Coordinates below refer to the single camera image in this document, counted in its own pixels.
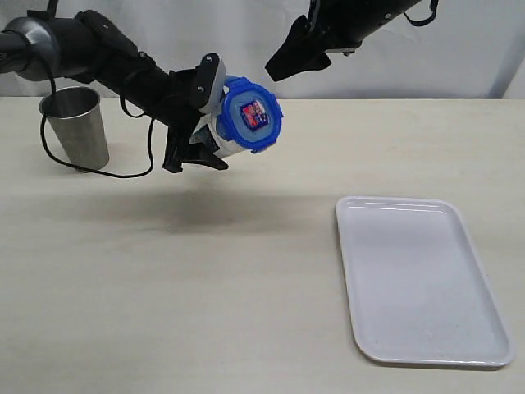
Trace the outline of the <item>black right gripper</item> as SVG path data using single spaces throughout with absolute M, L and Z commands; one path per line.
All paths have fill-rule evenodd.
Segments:
M 353 53 L 361 39 L 352 29 L 348 7 L 352 1 L 310 1 L 308 13 L 291 25 L 284 43 L 267 62 L 273 81 L 282 81 L 307 71 L 322 71 L 331 65 L 326 53 Z

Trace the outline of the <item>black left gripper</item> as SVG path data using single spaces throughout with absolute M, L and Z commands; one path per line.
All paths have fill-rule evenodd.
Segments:
M 182 172 L 184 163 L 224 171 L 228 164 L 204 143 L 191 144 L 189 139 L 203 114 L 189 102 L 194 69 L 170 71 L 162 96 L 162 113 L 168 132 L 162 167 L 169 172 Z

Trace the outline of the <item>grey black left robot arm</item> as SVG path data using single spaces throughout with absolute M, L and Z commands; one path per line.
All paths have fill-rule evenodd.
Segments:
M 226 170 L 210 145 L 194 142 L 199 121 L 224 94 L 226 68 L 220 56 L 207 53 L 190 69 L 165 72 L 109 19 L 88 10 L 56 18 L 30 10 L 1 31 L 1 72 L 29 81 L 69 78 L 94 81 L 131 102 L 151 121 L 167 126 L 162 166 L 179 173 L 185 163 Z

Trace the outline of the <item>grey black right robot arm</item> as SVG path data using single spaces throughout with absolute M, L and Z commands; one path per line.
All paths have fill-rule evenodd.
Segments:
M 412 0 L 311 1 L 308 13 L 295 19 L 283 44 L 267 61 L 267 74 L 277 82 L 325 70 L 331 65 L 331 53 L 355 53 L 369 35 L 417 4 Z

